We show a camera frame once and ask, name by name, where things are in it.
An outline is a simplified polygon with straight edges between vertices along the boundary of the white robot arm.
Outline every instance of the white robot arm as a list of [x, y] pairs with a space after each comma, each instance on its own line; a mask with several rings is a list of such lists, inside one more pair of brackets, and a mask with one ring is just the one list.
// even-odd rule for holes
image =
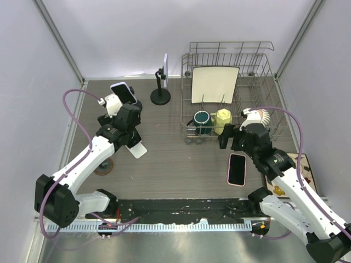
[[220, 148], [226, 148], [228, 138], [233, 138], [231, 149], [248, 154], [258, 171], [279, 186], [301, 213], [283, 204], [265, 187], [251, 193], [249, 200], [258, 211], [277, 219], [301, 239], [316, 262], [335, 262], [343, 257], [351, 249], [351, 240], [346, 235], [351, 233], [351, 225], [330, 209], [303, 177], [305, 184], [300, 185], [294, 161], [272, 146], [269, 130], [265, 128], [269, 113], [248, 108], [241, 115], [246, 118], [242, 125], [225, 126], [219, 137]]
[[[49, 188], [70, 169], [69, 175], [61, 179], [44, 207], [44, 216], [60, 227], [68, 226], [80, 215], [92, 212], [113, 213], [117, 200], [114, 195], [103, 189], [78, 195], [79, 187], [104, 160], [112, 156], [121, 146], [128, 148], [137, 159], [147, 152], [135, 128], [140, 124], [140, 108], [130, 104], [123, 105], [115, 94], [100, 99], [98, 102], [106, 107], [107, 114], [98, 118], [101, 128], [92, 139], [92, 148], [87, 146], [60, 171], [51, 177], [42, 175], [36, 182], [35, 209], [39, 211]], [[88, 151], [90, 151], [89, 155], [76, 165]]]

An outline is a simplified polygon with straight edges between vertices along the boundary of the orange object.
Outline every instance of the orange object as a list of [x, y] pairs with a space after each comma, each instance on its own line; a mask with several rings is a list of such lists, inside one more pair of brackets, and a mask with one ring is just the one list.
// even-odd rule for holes
[[282, 189], [280, 189], [278, 186], [274, 186], [273, 192], [275, 192], [278, 196], [285, 195], [285, 192]]

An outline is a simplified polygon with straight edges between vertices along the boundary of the white plate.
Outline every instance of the white plate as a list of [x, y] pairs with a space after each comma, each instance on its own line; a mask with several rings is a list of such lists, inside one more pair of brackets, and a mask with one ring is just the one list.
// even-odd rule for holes
[[232, 103], [238, 67], [196, 67], [193, 69], [191, 103]]

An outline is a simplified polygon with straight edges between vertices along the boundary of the metal dish rack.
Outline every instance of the metal dish rack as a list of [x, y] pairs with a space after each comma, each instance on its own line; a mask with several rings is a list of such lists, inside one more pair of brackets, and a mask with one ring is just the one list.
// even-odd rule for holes
[[[190, 42], [189, 53], [182, 56], [182, 99], [180, 122], [186, 134], [186, 143], [201, 144], [203, 139], [217, 138], [209, 134], [196, 133], [196, 127], [188, 125], [193, 115], [200, 110], [215, 113], [221, 108], [231, 111], [233, 124], [244, 120], [240, 112], [245, 108], [260, 106], [281, 107], [272, 70], [266, 53], [274, 51], [272, 42]], [[191, 103], [192, 72], [195, 67], [231, 66], [239, 68], [233, 101], [225, 103]], [[276, 141], [283, 136], [291, 136], [285, 115], [279, 111], [269, 111], [271, 138]]]

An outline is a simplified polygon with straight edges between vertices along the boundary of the white wall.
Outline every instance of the white wall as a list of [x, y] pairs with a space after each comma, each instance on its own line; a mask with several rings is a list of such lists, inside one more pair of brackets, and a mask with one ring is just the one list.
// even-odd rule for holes
[[351, 1], [328, 0], [281, 83], [321, 192], [351, 221]]
[[35, 181], [58, 168], [62, 94], [79, 82], [32, 1], [0, 2], [0, 39], [0, 254], [13, 263], [28, 249]]
[[85, 77], [170, 74], [191, 41], [272, 41], [278, 69], [314, 0], [44, 0]]

